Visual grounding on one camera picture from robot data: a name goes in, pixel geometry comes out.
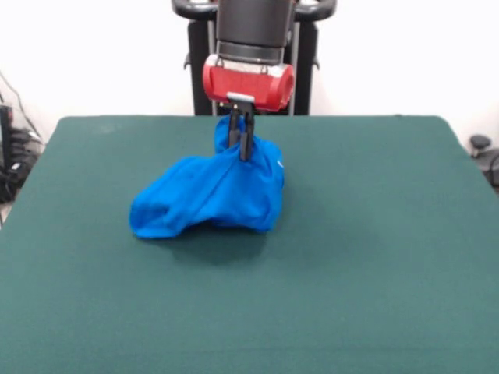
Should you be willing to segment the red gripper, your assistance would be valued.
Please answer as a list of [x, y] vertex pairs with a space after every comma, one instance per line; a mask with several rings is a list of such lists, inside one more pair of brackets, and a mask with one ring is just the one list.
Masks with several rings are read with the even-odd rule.
[[[209, 55], [203, 65], [202, 81], [205, 94], [213, 101], [231, 103], [228, 122], [228, 148], [240, 143], [240, 159], [248, 161], [253, 152], [255, 108], [280, 111], [293, 94], [295, 70], [292, 65], [253, 64]], [[240, 105], [243, 127], [240, 134]]]

